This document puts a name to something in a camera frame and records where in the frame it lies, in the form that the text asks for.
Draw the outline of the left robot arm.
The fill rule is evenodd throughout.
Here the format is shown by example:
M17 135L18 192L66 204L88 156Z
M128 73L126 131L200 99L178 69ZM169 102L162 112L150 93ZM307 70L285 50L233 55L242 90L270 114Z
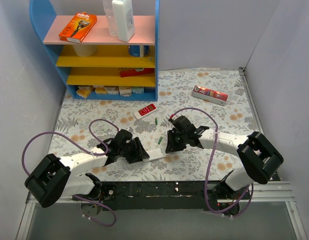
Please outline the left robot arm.
M37 167L27 173L25 187L44 208L53 205L60 197L97 200L102 193L102 182L89 172L125 158L128 163L150 159L138 137L124 129L114 138L71 156L46 155Z

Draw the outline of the grey white remote control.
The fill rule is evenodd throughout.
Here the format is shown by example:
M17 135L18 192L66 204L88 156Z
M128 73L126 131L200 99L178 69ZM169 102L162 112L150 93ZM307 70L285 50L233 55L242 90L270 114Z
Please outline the grey white remote control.
M168 156L168 154L163 152L161 148L147 150L146 153L149 155L149 157L142 160L144 163L160 160Z

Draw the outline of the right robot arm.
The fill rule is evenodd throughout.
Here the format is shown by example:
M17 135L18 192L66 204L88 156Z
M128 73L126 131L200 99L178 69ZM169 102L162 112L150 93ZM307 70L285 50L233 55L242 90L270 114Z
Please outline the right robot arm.
M232 170L207 192L210 196L232 199L252 183L265 185L283 164L284 158L258 131L250 135L216 133L207 126L195 127L185 116L169 119L166 154L183 151L187 146L215 149L240 158L242 167Z

